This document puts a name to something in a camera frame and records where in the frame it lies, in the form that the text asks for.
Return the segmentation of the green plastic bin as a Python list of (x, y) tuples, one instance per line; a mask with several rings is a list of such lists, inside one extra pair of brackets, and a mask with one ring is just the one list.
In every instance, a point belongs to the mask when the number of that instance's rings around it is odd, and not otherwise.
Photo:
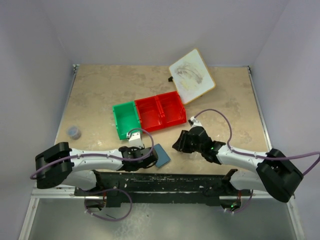
[(140, 118), (134, 101), (113, 105), (112, 111), (120, 140), (125, 140), (130, 130), (141, 128)]

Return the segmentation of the white board wooden frame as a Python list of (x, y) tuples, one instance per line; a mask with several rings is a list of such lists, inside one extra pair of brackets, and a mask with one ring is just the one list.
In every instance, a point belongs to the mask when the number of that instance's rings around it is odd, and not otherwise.
[(183, 105), (216, 87), (215, 80), (197, 48), (170, 65), (169, 72)]

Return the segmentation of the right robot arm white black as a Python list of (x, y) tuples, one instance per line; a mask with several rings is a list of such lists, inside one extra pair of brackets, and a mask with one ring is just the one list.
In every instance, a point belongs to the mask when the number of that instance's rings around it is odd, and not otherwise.
[(222, 190), (228, 196), (239, 190), (258, 190), (287, 203), (304, 178), (290, 160), (278, 160), (284, 156), (281, 151), (273, 148), (263, 152), (262, 158), (247, 150), (244, 155), (238, 154), (239, 148), (230, 150), (226, 143), (212, 140), (202, 126), (182, 130), (172, 148), (182, 153), (200, 153), (210, 163), (245, 169), (232, 172), (222, 183)]

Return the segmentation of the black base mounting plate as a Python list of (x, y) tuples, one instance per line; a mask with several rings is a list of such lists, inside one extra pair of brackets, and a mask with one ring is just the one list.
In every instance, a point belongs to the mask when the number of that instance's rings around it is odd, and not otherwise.
[(235, 189), (224, 175), (166, 174), (136, 172), (96, 172), (98, 182), (92, 190), (77, 187), (80, 197), (103, 196), (106, 206), (120, 207), (122, 203), (136, 204), (204, 204), (229, 207), (238, 195), (249, 196), (249, 190)]

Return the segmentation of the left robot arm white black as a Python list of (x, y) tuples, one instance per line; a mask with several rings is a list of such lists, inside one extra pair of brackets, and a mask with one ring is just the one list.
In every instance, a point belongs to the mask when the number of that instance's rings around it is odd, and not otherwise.
[(98, 196), (103, 191), (98, 170), (135, 172), (152, 167), (157, 160), (153, 146), (88, 151), (70, 148), (68, 142), (60, 142), (35, 157), (36, 171), (30, 179), (36, 181), (38, 189), (69, 185)]

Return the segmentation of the red double plastic bin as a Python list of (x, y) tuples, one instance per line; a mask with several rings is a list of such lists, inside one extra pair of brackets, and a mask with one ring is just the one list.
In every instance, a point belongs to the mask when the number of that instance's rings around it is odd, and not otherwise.
[(171, 91), (134, 101), (141, 127), (154, 132), (184, 124), (186, 110), (177, 91)]

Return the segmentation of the blue card holder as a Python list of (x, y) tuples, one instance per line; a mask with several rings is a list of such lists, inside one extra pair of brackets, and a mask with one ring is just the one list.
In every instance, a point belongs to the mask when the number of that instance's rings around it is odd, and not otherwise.
[(162, 168), (171, 161), (171, 158), (159, 143), (154, 146), (154, 150), (158, 156), (158, 160), (155, 164), (157, 168)]

